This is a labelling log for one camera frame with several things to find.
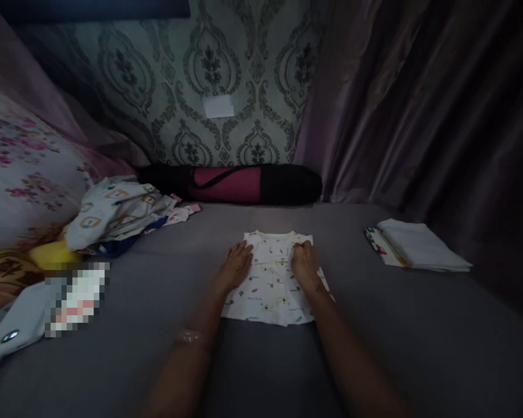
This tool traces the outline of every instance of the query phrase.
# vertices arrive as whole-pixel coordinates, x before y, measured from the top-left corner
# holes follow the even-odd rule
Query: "blue fabric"
[[[165,216],[164,218],[159,219],[158,221],[152,222],[148,226],[145,227],[145,229],[142,231],[141,234],[145,233],[146,231],[152,230],[152,229],[159,229],[161,228],[165,222],[167,222],[167,219],[169,217]],[[131,236],[129,238],[126,238],[122,241],[106,241],[103,243],[100,243],[99,248],[97,250],[98,255],[102,255],[106,258],[116,258],[124,254],[126,251],[130,249],[132,245],[135,244],[135,242],[139,239],[141,234],[137,234],[134,236]]]

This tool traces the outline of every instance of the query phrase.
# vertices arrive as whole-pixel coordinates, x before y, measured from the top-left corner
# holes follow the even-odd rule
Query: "bracelet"
[[[208,351],[211,350],[210,344],[207,342],[207,339],[203,336],[203,334],[193,330],[180,330],[178,334],[176,334],[174,341],[186,344],[199,344],[204,346]]]

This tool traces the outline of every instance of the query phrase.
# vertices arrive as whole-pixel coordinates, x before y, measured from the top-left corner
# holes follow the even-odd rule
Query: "strap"
[[[208,189],[217,183],[220,183],[221,181],[225,180],[227,177],[229,177],[231,174],[236,173],[237,171],[244,170],[245,168],[252,168],[252,167],[259,167],[261,164],[258,165],[239,165],[237,167],[234,167],[224,173],[219,174],[218,176],[213,177],[210,181],[207,183],[198,186],[195,179],[196,174],[196,168],[193,168],[190,170],[190,183],[192,183],[192,186],[195,187],[197,190],[205,190]]]

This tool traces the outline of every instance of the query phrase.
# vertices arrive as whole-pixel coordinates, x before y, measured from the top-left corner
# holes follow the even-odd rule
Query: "white paper note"
[[[211,96],[203,98],[203,107],[207,119],[234,116],[234,106],[231,95]]]

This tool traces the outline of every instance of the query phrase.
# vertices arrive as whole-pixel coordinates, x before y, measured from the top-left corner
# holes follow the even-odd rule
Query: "gray mattress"
[[[202,208],[112,261],[88,330],[2,362],[0,417],[135,416],[226,248],[256,229],[314,236],[341,311],[419,416],[523,417],[523,321],[467,275],[383,265],[363,230],[384,209]],[[314,323],[222,321],[200,416],[343,414]]]

